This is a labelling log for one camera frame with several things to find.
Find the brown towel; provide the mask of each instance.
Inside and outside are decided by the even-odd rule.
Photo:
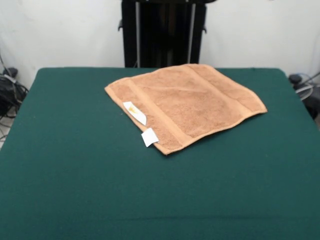
[[[126,77],[105,91],[143,132],[154,130],[159,139],[154,145],[165,155],[267,112],[253,91],[202,64]],[[128,113],[123,102],[132,102],[146,115],[146,126]]]

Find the towel label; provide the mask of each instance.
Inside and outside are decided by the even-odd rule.
[[[125,109],[144,126],[147,125],[147,117],[131,101],[123,103]]]
[[[141,134],[141,136],[146,147],[159,142],[159,139],[152,128],[148,128],[147,130],[145,130],[144,133]]]

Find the care label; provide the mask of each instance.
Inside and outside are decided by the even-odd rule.
[[[147,125],[147,117],[131,101],[123,103],[125,109],[144,126]]]

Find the green felt surface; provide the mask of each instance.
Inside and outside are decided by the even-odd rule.
[[[148,71],[38,72],[0,151],[1,240],[320,239],[320,135],[283,72],[220,69],[269,112],[164,156],[104,91]]]

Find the black stand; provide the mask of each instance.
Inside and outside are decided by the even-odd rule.
[[[215,0],[122,0],[125,67],[199,63],[206,3]]]

